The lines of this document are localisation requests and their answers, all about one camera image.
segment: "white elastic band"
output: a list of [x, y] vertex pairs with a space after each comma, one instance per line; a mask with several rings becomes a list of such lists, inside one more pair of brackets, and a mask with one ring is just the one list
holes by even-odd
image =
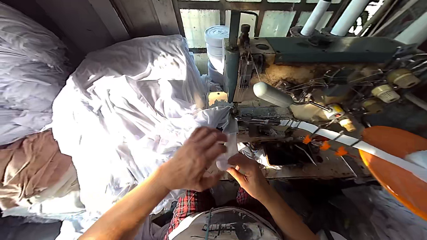
[[[280, 121], [280, 125], [281, 126], [291, 126], [291, 127], [298, 127], [299, 129], [304, 129], [307, 130], [311, 133], [313, 133], [314, 131], [316, 131], [318, 129], [317, 126], [310, 124], [310, 123], [306, 123], [306, 122], [295, 122], [293, 120], [281, 120]], [[327, 137], [329, 139], [334, 139], [337, 136], [339, 136], [338, 132], [334, 132], [331, 130], [327, 130], [327, 129], [320, 129], [316, 132], [317, 135], [323, 136], [323, 137]], [[341, 137], [339, 137], [338, 139], [336, 139], [335, 141], [340, 142], [342, 144], [345, 145], [352, 145], [354, 144], [356, 141], [358, 141], [357, 138], [353, 138], [353, 137], [349, 137], [347, 135], [342, 135]], [[414, 174], [415, 176], [417, 176], [419, 179], [423, 180], [424, 182], [427, 182], [427, 169], [422, 168], [416, 164], [413, 164], [411, 162], [405, 161], [401, 158], [398, 158], [396, 156], [393, 156], [389, 153], [386, 153], [383, 150], [380, 150], [364, 141], [359, 141], [357, 144], [355, 144], [353, 147], [360, 149], [364, 152], [370, 153], [374, 156], [377, 156], [379, 158], [382, 158], [388, 162], [393, 163], [394, 165], [397, 165], [407, 171], [410, 171], [412, 174]]]

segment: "sewing machine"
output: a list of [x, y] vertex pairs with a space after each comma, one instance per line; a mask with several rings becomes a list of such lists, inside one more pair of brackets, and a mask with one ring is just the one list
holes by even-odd
[[[392, 87], [388, 88], [390, 84], [406, 88], [419, 83], [417, 78], [406, 82], [388, 79], [389, 72], [400, 67], [397, 59], [414, 54], [412, 45], [382, 37], [338, 37], [328, 32], [304, 36], [299, 27], [291, 29], [293, 37], [249, 38], [247, 24], [241, 26], [239, 34], [240, 14], [231, 11], [230, 36], [223, 42], [224, 92], [208, 96], [210, 107], [233, 106], [239, 123], [238, 142], [258, 143], [255, 147], [266, 150], [269, 143], [304, 139], [302, 131], [278, 126], [285, 119], [303, 120], [337, 132], [346, 130], [346, 134], [359, 137], [364, 129], [362, 116], [378, 113], [399, 98]], [[266, 154], [270, 154], [270, 161], [280, 158], [273, 156], [273, 151]], [[283, 159], [283, 168], [269, 170], [267, 178], [369, 175], [357, 152], [346, 159], [329, 151], [310, 154], [319, 160], [295, 167]]]

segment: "orange clip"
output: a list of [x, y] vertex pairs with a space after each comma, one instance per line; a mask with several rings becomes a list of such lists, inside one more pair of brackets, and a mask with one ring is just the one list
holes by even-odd
[[302, 141], [305, 144], [308, 144], [309, 142], [311, 142], [311, 138], [309, 135], [305, 136], [305, 139]]
[[338, 148], [338, 150], [336, 151], [335, 155], [342, 157], [344, 155], [346, 155], [348, 152], [347, 150], [344, 148], [344, 146], [341, 146]]
[[320, 150], [322, 151], [326, 151], [330, 148], [330, 144], [328, 143], [328, 141], [324, 141], [323, 144], [320, 146]]

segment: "fabric roll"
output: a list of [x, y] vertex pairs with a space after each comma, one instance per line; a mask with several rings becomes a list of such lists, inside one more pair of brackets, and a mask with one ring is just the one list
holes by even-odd
[[208, 74], [213, 82], [219, 83], [221, 86], [224, 85], [224, 76], [214, 68], [210, 60], [208, 60]]
[[205, 30], [205, 41], [212, 47], [222, 47], [222, 40], [228, 38], [230, 28], [224, 25], [210, 26]]
[[206, 52], [215, 57], [222, 57], [222, 47], [214, 47], [207, 43]]
[[224, 72], [224, 63], [222, 62], [222, 57], [212, 56], [208, 53], [208, 58], [212, 66], [218, 71], [218, 73], [222, 74]]

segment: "right hand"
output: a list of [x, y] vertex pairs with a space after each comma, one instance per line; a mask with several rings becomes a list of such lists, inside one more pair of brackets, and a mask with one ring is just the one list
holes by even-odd
[[261, 203], [268, 199], [272, 187], [261, 172], [259, 163], [241, 153], [237, 153], [229, 158], [228, 163], [235, 165], [236, 168], [230, 167], [227, 169], [227, 172], [237, 180], [249, 195]]
[[213, 187], [222, 176], [204, 177], [206, 170], [227, 148], [219, 144], [227, 136], [217, 129], [200, 127], [194, 130], [184, 145], [159, 169], [160, 182], [168, 190], [191, 189], [203, 191]]

